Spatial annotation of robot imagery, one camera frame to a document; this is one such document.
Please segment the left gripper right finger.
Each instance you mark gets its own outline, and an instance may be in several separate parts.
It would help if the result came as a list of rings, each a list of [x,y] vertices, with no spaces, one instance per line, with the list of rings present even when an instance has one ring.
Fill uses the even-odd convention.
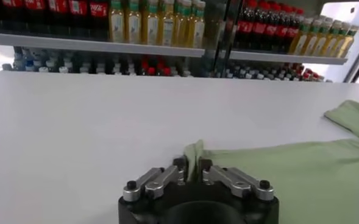
[[[199,159],[198,168],[204,183],[220,182],[233,196],[244,198],[252,194],[261,201],[274,199],[274,188],[268,180],[258,180],[236,167],[213,165],[210,159],[205,158]]]

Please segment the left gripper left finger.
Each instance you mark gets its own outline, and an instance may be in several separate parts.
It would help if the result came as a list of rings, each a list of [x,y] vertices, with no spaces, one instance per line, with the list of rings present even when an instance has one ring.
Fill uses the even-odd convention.
[[[170,183],[185,184],[187,173],[186,156],[178,156],[169,167],[153,167],[138,179],[128,181],[123,188],[123,200],[133,203],[142,196],[151,197],[153,200],[160,198]]]

